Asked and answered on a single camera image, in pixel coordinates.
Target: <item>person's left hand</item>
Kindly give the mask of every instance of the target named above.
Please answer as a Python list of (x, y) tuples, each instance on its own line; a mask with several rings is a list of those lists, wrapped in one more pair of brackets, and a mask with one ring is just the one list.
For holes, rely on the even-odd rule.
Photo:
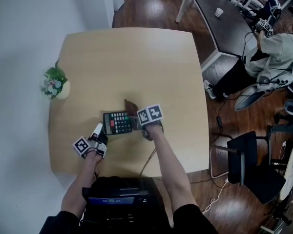
[(91, 160), (98, 164), (103, 158), (103, 156), (97, 154), (97, 151), (95, 151), (93, 148), (90, 148), (88, 152), (89, 153), (86, 156), (86, 160)]

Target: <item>flower pot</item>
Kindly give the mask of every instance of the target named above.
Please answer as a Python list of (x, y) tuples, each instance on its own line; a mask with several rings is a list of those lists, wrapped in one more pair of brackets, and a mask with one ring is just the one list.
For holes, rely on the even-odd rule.
[(56, 98), (66, 99), (69, 95), (69, 91), (70, 91), (70, 82), (67, 81), (66, 83), (64, 83), (62, 90), (58, 93)]

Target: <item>wooden floor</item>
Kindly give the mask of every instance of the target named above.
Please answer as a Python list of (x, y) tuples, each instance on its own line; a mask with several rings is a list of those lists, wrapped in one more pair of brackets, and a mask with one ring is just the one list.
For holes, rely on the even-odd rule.
[[(175, 19), (178, 14), (182, 0), (125, 0), (122, 8), (115, 13), (114, 27), (152, 27), (182, 30), (192, 32), (197, 46), (200, 62), (213, 51), (212, 39), (203, 18), (195, 6), (184, 14), (180, 23)], [(211, 83), (216, 83), (232, 66), (237, 59), (223, 57), (202, 73), (204, 79)], [(211, 100), (208, 96), (207, 109), (209, 117), (210, 142), (217, 133), (216, 117), (222, 103)], [(270, 96), (260, 99), (255, 105), (242, 111), (234, 111), (235, 101), (226, 101), (226, 104), (219, 115), (224, 125), (224, 134), (233, 137), (256, 131), (258, 136), (266, 135), (268, 124), (273, 123), (273, 116), (277, 111), (281, 111), (286, 99), (285, 91), (275, 91)], [(291, 136), (277, 134), (272, 137), (273, 154), (278, 158), (280, 147), (283, 141)], [(227, 139), (219, 138), (216, 143), (226, 145)], [(259, 162), (263, 155), (267, 153), (265, 143), (259, 143)], [(214, 173), (219, 173), (227, 168), (227, 155), (225, 152), (215, 150), (213, 152)], [(210, 178), (208, 171), (200, 171), (189, 174), (191, 182), (207, 180)], [(215, 180), (215, 184), (221, 187), (225, 178)], [(170, 202), (161, 181), (156, 183), (163, 195), (167, 213), (172, 220)], [(217, 197), (220, 188), (216, 187), (213, 181), (192, 184), (192, 192), (201, 210), (204, 210), (213, 197)], [(270, 216), (264, 214), (271, 208), (270, 205), (263, 206), (258, 199), (248, 190), (247, 187), (240, 188), (239, 185), (230, 185), (224, 189), (220, 199), (213, 204), (212, 208), (205, 214), (220, 234), (255, 234), (259, 232), (259, 227), (265, 224)], [(293, 204), (290, 206), (288, 214), (293, 220)], [(288, 228), (287, 233), (293, 233), (293, 224)]]

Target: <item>black calculator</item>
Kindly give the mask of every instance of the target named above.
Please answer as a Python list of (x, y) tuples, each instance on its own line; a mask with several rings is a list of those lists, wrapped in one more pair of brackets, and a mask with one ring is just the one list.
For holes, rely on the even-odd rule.
[(106, 135), (120, 135), (132, 132), (131, 120), (126, 111), (104, 113), (103, 126)]

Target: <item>flower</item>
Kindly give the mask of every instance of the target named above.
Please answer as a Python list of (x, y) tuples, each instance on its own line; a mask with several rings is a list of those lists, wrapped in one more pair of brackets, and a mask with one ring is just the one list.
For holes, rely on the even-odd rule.
[(55, 87), (56, 87), (56, 88), (59, 88), (60, 86), (61, 86), (61, 82), (60, 82), (60, 81), (58, 81), (58, 80), (57, 80), (57, 81), (55, 81)]

